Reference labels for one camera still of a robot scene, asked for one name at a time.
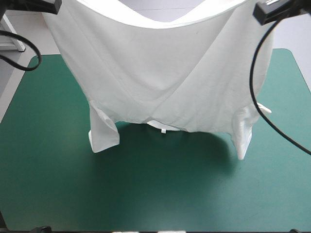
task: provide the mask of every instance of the green mat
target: green mat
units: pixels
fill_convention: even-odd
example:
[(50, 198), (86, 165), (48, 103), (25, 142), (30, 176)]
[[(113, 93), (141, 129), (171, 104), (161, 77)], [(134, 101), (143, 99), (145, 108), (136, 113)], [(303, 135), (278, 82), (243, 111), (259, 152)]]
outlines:
[[(259, 100), (273, 122), (311, 148), (311, 95), (288, 50), (274, 50)], [(119, 146), (92, 153), (87, 101), (61, 56), (44, 56), (0, 124), (8, 227), (311, 231), (311, 158), (262, 119), (244, 161), (226, 134), (118, 129)]]

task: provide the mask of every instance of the black cable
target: black cable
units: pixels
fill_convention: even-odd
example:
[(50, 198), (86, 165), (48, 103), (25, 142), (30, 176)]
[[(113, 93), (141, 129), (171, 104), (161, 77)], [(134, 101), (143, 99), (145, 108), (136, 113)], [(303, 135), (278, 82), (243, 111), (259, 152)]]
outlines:
[(284, 19), (286, 18), (291, 12), (291, 9), (289, 11), (287, 11), (285, 14), (283, 14), (270, 28), (269, 30), (266, 32), (266, 34), (262, 37), (261, 41), (259, 42), (255, 54), (254, 54), (254, 58), (253, 58), (253, 62), (252, 62), (252, 66), (251, 66), (251, 70), (250, 70), (250, 76), (249, 76), (249, 89), (251, 92), (251, 96), (252, 96), (252, 100), (253, 103), (258, 111), (258, 113), (262, 116), (262, 118), (275, 130), (277, 131), (282, 137), (284, 137), (286, 140), (288, 140), (289, 142), (293, 143), (296, 147), (298, 147), (299, 149), (303, 150), (305, 153), (311, 155), (311, 151), (304, 148), (302, 145), (300, 145), (299, 143), (297, 143), (296, 141), (294, 141), (293, 139), (291, 139), (290, 137), (288, 137), (285, 133), (283, 133), (276, 125), (274, 125), (266, 116), (265, 114), (261, 111), (261, 109), (259, 108), (258, 104), (257, 104), (257, 100), (255, 97), (255, 93), (254, 93), (254, 88), (253, 88), (253, 76), (254, 76), (254, 68), (255, 68), (255, 63), (256, 63), (256, 59), (259, 53), (259, 50), (262, 46), (262, 44), (264, 43), (264, 41), (266, 40), (266, 38), (269, 36), (269, 34), (272, 32), (272, 30)]
[(23, 37), (21, 35), (17, 35), (17, 34), (11, 33), (11, 32), (3, 31), (3, 30), (0, 30), (0, 35), (4, 35), (7, 37), (11, 37), (13, 39), (19, 40), (19, 41), (25, 43), (26, 45), (28, 45), (30, 48), (32, 48), (35, 51), (35, 53), (37, 54), (38, 64), (35, 65), (34, 67), (23, 67), (20, 64), (11, 60), (10, 58), (3, 56), (1, 54), (0, 54), (0, 59), (4, 60), (5, 62), (7, 62), (8, 64), (10, 64), (11, 66), (13, 66), (15, 68), (20, 69), (20, 70), (24, 70), (24, 71), (35, 70), (41, 64), (41, 62), (42, 62), (41, 53), (40, 53), (39, 49), (31, 41), (29, 41), (28, 39), (26, 39), (25, 37)]

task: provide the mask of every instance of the white floor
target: white floor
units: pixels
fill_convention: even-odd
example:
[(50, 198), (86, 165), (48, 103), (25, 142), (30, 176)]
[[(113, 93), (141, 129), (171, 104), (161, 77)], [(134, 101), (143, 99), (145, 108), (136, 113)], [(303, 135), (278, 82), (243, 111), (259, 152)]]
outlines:
[[(172, 21), (189, 12), (203, 0), (120, 0), (145, 17), (158, 21)], [(18, 34), (34, 42), (42, 54), (59, 54), (57, 46), (40, 13), (7, 12), (8, 18)], [(311, 89), (311, 19), (309, 15), (293, 17), (283, 21), (275, 32), (275, 48), (292, 51), (306, 83)], [(27, 49), (23, 53), (6, 52), (6, 55), (22, 65), (28, 65), (35, 55)], [(24, 74), (12, 69), (0, 60), (0, 122)]]

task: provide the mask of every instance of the white shirt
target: white shirt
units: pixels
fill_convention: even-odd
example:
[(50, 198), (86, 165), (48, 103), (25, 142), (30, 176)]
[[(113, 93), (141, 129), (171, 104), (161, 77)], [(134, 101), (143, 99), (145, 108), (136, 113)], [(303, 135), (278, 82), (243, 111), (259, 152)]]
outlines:
[[(249, 70), (269, 27), (252, 16), (256, 2), (206, 0), (169, 23), (117, 0), (66, 0), (57, 16), (45, 14), (89, 102), (93, 151), (119, 144), (115, 122), (152, 121), (158, 128), (229, 133), (243, 159), (259, 118)], [(271, 52), (268, 38), (256, 62), (256, 93)]]

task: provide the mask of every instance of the black clamp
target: black clamp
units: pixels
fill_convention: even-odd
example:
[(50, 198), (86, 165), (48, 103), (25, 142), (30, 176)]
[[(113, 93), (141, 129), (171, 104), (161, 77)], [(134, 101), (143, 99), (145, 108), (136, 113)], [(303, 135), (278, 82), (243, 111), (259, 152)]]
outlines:
[(290, 11), (288, 17), (294, 17), (311, 12), (310, 0), (266, 0), (257, 2), (254, 17), (261, 24), (276, 21), (283, 13)]

